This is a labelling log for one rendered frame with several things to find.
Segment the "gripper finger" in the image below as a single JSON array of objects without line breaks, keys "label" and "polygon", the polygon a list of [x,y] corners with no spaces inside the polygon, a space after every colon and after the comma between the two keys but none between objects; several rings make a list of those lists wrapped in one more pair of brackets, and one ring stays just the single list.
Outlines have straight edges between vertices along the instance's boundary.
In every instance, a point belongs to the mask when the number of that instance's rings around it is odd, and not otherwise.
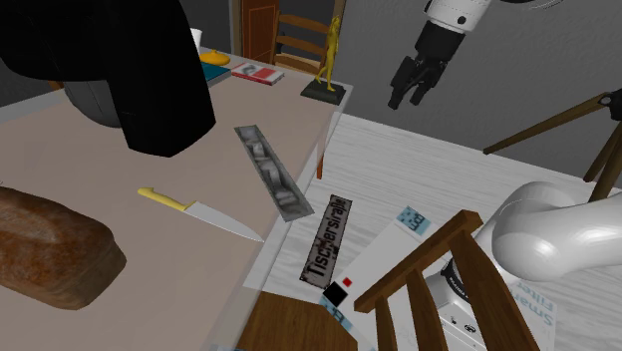
[{"label": "gripper finger", "polygon": [[445,67],[445,64],[440,64],[427,67],[423,70],[421,78],[417,84],[417,88],[410,98],[410,103],[412,105],[418,106],[425,94],[436,86],[445,70]]},{"label": "gripper finger", "polygon": [[403,101],[404,95],[419,83],[424,74],[422,63],[419,56],[415,59],[410,56],[404,58],[390,83],[393,91],[388,106],[391,109],[396,110]]}]

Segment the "red and white book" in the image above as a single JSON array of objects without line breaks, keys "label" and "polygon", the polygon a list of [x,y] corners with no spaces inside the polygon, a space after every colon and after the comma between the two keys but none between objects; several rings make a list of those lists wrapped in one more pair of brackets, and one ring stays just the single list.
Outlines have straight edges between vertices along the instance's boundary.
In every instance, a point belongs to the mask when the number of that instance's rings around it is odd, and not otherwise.
[{"label": "red and white book", "polygon": [[232,68],[231,75],[269,86],[273,86],[284,77],[281,71],[252,63],[242,63]]}]

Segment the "large black appliance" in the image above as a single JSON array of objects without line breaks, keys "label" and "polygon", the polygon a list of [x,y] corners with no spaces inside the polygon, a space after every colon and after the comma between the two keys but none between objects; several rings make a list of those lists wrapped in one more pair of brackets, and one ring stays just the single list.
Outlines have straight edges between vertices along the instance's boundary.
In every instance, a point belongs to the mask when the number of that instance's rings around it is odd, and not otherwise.
[{"label": "large black appliance", "polygon": [[178,0],[0,0],[0,60],[67,88],[97,88],[128,147],[173,157],[215,125],[210,94]]}]

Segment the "beige table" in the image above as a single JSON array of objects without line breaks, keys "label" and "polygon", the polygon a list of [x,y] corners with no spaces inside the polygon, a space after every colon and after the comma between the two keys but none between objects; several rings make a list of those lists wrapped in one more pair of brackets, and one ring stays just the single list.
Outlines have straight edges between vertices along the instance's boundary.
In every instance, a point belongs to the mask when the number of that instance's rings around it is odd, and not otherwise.
[{"label": "beige table", "polygon": [[[127,264],[90,305],[63,310],[0,286],[0,351],[200,351],[243,285],[279,213],[235,132],[256,125],[301,188],[312,179],[336,106],[301,96],[307,74],[267,86],[214,85],[215,127],[172,158],[137,153],[62,91],[0,108],[0,183],[104,223]],[[239,236],[138,194],[199,201],[263,239]]]}]

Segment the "golden figure on dark base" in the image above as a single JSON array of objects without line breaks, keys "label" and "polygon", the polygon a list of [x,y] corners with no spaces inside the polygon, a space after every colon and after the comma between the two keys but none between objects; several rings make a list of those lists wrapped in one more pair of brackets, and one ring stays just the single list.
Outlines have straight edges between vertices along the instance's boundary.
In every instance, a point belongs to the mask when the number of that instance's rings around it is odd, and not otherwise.
[{"label": "golden figure on dark base", "polygon": [[315,79],[301,92],[301,96],[303,97],[329,103],[335,106],[338,106],[341,103],[346,92],[341,85],[332,83],[335,56],[339,49],[340,24],[340,17],[335,16],[332,19],[327,34],[328,49],[325,64],[315,76]]}]

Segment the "wooden ladder-back chair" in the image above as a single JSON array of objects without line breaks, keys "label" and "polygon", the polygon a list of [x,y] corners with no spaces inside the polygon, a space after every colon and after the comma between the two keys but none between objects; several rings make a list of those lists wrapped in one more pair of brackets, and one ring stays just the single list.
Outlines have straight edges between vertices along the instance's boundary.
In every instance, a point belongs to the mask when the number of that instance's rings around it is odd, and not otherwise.
[{"label": "wooden ladder-back chair", "polygon": [[[326,37],[329,37],[329,34],[332,32],[333,25],[327,26],[318,21],[303,18],[300,16],[282,14],[280,10],[277,10],[275,13],[273,42],[268,57],[268,63],[273,66],[277,66],[278,64],[285,65],[287,68],[293,68],[294,70],[298,70],[299,72],[317,75],[326,63],[328,53],[328,40],[325,40],[325,45],[323,48],[321,48],[320,46],[303,39],[298,39],[287,35],[279,35],[278,32],[280,24],[289,24],[298,28],[321,33],[324,34]],[[276,47],[278,44],[315,54],[320,57],[320,61],[317,65],[315,65],[307,62],[304,58],[298,56],[294,57],[288,54],[277,54]]]}]

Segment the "yellow rounded lid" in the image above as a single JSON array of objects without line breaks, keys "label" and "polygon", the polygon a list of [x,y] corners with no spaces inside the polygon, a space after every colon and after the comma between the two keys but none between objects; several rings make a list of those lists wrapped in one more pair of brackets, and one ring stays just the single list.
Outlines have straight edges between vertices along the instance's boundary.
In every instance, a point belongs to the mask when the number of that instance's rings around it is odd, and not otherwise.
[{"label": "yellow rounded lid", "polygon": [[212,49],[209,52],[201,53],[199,55],[199,60],[202,63],[214,66],[225,66],[230,63],[230,58],[227,55],[219,53],[215,49]]}]

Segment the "teal book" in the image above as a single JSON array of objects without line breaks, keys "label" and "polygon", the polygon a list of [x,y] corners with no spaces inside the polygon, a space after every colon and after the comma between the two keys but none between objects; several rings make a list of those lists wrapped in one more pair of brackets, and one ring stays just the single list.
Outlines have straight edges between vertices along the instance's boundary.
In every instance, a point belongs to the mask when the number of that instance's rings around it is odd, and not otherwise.
[{"label": "teal book", "polygon": [[230,70],[222,66],[201,62],[201,68],[209,88],[231,76]]}]

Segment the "wooden tripod with black head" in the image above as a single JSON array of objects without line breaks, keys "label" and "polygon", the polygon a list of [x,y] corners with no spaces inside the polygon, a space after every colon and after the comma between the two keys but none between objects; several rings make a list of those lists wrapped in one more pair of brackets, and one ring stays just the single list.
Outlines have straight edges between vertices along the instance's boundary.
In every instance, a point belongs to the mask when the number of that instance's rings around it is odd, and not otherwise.
[{"label": "wooden tripod with black head", "polygon": [[588,169],[583,180],[591,182],[599,176],[589,202],[604,199],[609,195],[615,181],[622,174],[622,88],[593,97],[507,139],[486,147],[482,152],[485,155],[493,154],[603,108],[609,109],[611,119],[617,121],[618,125]]}]

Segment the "white printed robot stand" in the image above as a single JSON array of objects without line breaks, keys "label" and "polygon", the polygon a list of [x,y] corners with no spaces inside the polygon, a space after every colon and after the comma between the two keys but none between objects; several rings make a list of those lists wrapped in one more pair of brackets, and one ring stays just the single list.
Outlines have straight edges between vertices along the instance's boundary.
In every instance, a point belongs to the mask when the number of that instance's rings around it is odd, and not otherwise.
[{"label": "white printed robot stand", "polygon": [[[407,206],[324,291],[319,303],[358,342],[358,351],[378,351],[373,312],[354,310],[355,300],[429,238],[439,227]],[[452,255],[446,253],[425,271],[449,351],[486,351],[482,334],[468,305],[441,275]],[[506,280],[540,351],[554,351],[557,305],[526,282]]]}]

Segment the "dark grey round bowl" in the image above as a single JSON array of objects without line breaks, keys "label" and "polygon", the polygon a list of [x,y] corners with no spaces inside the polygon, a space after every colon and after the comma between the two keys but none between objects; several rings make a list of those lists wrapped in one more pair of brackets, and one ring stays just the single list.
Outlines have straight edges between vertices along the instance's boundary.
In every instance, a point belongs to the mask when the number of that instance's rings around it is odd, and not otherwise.
[{"label": "dark grey round bowl", "polygon": [[121,127],[106,80],[65,82],[64,86],[69,101],[88,119],[109,128]]}]

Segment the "dark lettered sign plate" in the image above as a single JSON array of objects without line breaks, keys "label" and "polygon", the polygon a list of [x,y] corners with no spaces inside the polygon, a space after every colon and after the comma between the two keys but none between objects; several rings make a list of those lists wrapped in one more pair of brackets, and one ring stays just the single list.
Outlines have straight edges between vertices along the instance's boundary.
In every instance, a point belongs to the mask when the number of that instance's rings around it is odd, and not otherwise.
[{"label": "dark lettered sign plate", "polygon": [[321,289],[329,286],[351,207],[349,199],[335,194],[330,196],[303,266],[301,281]]}]

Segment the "yellow handled kitchen knife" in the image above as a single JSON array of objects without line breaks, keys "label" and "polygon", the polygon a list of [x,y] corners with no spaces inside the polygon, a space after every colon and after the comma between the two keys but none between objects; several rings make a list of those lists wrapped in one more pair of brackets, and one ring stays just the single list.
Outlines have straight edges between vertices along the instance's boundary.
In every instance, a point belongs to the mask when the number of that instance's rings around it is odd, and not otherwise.
[{"label": "yellow handled kitchen knife", "polygon": [[207,206],[202,202],[193,201],[192,203],[185,204],[167,195],[154,191],[152,187],[140,187],[138,189],[138,194],[210,223],[216,227],[235,233],[239,236],[258,242],[264,241],[258,233],[247,225],[221,211]]}]

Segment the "wooden spindle-back chair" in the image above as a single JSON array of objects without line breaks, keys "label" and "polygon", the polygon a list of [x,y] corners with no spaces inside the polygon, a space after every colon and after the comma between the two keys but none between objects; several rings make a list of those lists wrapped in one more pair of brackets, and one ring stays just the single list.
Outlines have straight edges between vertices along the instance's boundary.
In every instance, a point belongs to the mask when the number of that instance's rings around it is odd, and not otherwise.
[{"label": "wooden spindle-back chair", "polygon": [[449,351],[423,270],[453,255],[487,351],[540,351],[507,285],[472,238],[478,213],[461,210],[354,301],[357,312],[375,312],[378,350],[398,351],[388,298],[405,286],[419,351]]}]

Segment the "brown bread loaf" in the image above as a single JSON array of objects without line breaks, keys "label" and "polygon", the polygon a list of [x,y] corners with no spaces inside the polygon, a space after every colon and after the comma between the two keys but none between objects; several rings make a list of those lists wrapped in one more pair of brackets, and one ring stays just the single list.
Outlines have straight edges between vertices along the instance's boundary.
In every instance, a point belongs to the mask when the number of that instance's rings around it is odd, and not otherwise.
[{"label": "brown bread loaf", "polygon": [[127,258],[103,223],[0,186],[0,285],[60,309],[91,304]]}]

